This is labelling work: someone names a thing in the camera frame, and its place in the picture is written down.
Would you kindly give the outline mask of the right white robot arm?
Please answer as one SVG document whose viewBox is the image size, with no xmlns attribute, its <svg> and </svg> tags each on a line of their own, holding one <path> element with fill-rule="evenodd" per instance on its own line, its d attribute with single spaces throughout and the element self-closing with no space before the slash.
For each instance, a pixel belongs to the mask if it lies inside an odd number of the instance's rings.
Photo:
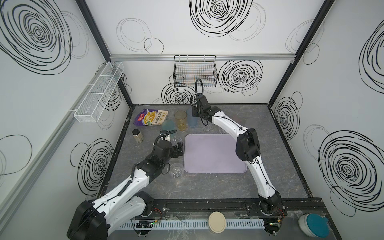
<svg viewBox="0 0 384 240">
<path fill-rule="evenodd" d="M 261 212 L 266 216 L 278 212 L 282 207 L 281 194 L 272 184 L 264 167 L 257 131 L 238 124 L 220 108 L 211 106 L 204 95 L 201 79 L 195 81 L 195 96 L 190 100 L 190 104 L 193 116 L 199 117 L 204 125 L 207 123 L 216 125 L 236 140 L 236 155 L 246 163 L 256 182 Z"/>
</svg>

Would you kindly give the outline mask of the clear faceted glass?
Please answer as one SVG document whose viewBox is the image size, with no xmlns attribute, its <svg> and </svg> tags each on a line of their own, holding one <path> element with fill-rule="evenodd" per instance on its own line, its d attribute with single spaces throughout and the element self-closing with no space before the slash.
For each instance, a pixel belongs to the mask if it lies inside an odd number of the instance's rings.
<svg viewBox="0 0 384 240">
<path fill-rule="evenodd" d="M 212 129 L 212 124 L 207 123 L 206 125 L 202 125 L 202 130 L 204 132 L 209 132 Z"/>
<path fill-rule="evenodd" d="M 222 134 L 222 135 L 227 135 L 228 134 L 224 129 L 222 129 L 220 127 L 219 127 L 219 133 Z"/>
</svg>

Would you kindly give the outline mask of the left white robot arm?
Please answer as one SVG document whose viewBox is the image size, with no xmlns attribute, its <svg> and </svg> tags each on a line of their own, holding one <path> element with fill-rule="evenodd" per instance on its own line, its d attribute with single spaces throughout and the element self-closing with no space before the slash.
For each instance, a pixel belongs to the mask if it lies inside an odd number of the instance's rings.
<svg viewBox="0 0 384 240">
<path fill-rule="evenodd" d="M 121 225 L 152 212 L 154 199 L 143 191 L 162 175 L 169 160 L 183 155 L 181 145 L 167 140 L 177 130 L 162 131 L 144 160 L 135 164 L 131 174 L 117 187 L 93 202 L 84 201 L 76 209 L 67 238 L 70 240 L 106 240 Z"/>
</svg>

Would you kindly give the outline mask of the teal frosted cup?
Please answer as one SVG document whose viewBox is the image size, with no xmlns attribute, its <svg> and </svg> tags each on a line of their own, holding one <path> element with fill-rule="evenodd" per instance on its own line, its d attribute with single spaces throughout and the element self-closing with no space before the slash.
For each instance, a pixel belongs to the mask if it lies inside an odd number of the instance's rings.
<svg viewBox="0 0 384 240">
<path fill-rule="evenodd" d="M 165 133 L 165 131 L 174 131 L 174 130 L 177 131 L 177 127 L 176 127 L 174 121 L 172 121 L 172 120 L 165 120 L 162 123 L 161 133 Z"/>
</svg>

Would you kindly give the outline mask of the blue frosted cup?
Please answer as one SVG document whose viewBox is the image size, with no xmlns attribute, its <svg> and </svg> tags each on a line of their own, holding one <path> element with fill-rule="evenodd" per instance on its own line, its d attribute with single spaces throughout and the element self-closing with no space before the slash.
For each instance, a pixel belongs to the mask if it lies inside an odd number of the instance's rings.
<svg viewBox="0 0 384 240">
<path fill-rule="evenodd" d="M 187 123 L 190 128 L 196 128 L 198 126 L 198 117 L 193 116 L 192 108 L 187 109 Z"/>
</svg>

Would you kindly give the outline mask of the yellow transparent cup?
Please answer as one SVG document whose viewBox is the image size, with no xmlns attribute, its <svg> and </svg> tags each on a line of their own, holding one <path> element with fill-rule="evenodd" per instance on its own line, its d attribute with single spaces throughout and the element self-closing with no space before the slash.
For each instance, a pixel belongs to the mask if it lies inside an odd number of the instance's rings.
<svg viewBox="0 0 384 240">
<path fill-rule="evenodd" d="M 175 120 L 180 131 L 185 131 L 187 129 L 187 113 L 185 111 L 177 111 L 175 113 Z"/>
</svg>

